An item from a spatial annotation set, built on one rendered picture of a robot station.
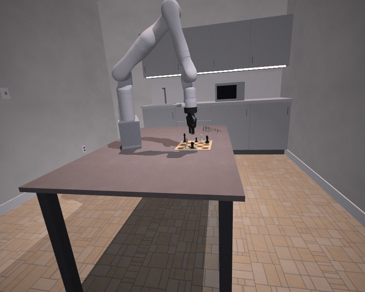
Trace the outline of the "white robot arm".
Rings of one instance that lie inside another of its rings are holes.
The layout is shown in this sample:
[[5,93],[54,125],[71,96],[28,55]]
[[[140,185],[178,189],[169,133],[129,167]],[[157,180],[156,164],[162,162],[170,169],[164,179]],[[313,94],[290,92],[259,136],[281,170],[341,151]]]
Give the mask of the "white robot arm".
[[191,60],[181,28],[181,8],[175,0],[164,0],[161,13],[158,20],[141,33],[126,55],[112,69],[112,77],[118,81],[116,88],[118,113],[119,119],[122,121],[135,119],[131,70],[149,55],[168,30],[173,40],[179,65],[184,69],[181,74],[184,103],[177,104],[177,107],[197,107],[196,89],[192,85],[192,82],[197,79],[197,70]]

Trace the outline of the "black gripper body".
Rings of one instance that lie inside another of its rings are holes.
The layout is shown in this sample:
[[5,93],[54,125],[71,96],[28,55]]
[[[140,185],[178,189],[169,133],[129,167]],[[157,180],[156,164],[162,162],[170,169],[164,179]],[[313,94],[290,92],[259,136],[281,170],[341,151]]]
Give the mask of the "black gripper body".
[[184,113],[190,116],[190,122],[192,122],[192,116],[195,116],[194,113],[197,113],[197,107],[184,108]]

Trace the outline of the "brown and cream chessboard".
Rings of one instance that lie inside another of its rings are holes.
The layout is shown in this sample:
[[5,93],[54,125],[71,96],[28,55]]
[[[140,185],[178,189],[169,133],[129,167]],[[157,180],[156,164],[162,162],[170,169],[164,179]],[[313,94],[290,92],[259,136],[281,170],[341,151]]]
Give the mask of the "brown and cream chessboard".
[[209,141],[209,144],[206,144],[206,141],[203,142],[195,142],[195,147],[191,148],[191,142],[195,141],[188,141],[188,147],[186,147],[186,142],[181,141],[179,145],[174,149],[175,151],[210,151],[212,146],[212,141]]

